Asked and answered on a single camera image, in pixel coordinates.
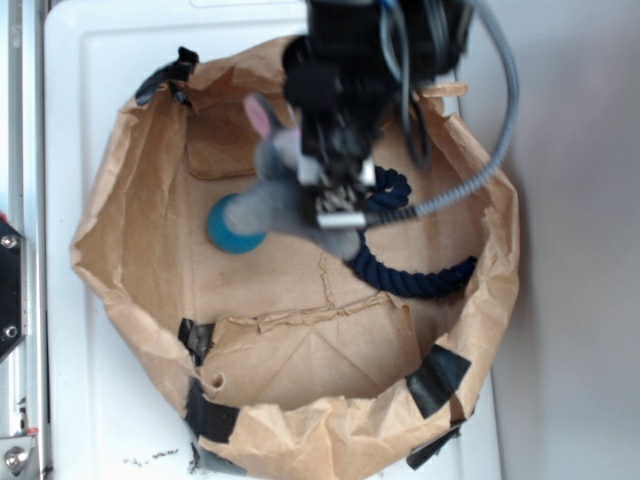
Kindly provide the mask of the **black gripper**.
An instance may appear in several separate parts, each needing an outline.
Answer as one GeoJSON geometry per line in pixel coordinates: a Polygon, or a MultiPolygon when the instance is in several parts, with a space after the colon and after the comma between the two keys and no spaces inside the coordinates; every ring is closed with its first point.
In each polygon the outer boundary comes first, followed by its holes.
{"type": "Polygon", "coordinates": [[[449,73],[467,45],[466,1],[309,1],[307,32],[282,56],[284,97],[300,115],[298,181],[323,230],[366,227],[372,152],[397,111],[419,168],[431,149],[421,88],[449,73]]]}

